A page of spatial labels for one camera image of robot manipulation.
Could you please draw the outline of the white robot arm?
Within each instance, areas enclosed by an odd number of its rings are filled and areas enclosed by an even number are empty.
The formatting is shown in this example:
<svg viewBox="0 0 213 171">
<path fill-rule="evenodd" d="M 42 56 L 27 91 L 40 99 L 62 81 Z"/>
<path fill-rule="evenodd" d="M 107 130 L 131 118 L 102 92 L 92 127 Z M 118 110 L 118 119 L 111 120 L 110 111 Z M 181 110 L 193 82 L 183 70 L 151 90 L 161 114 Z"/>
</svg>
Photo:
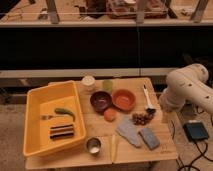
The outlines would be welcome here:
<svg viewBox="0 0 213 171">
<path fill-rule="evenodd" d="M 190 101 L 213 115 L 213 88 L 206 85 L 208 78 L 208 70 L 198 63 L 171 71 L 159 97 L 161 107 L 167 112 L 180 111 Z"/>
</svg>

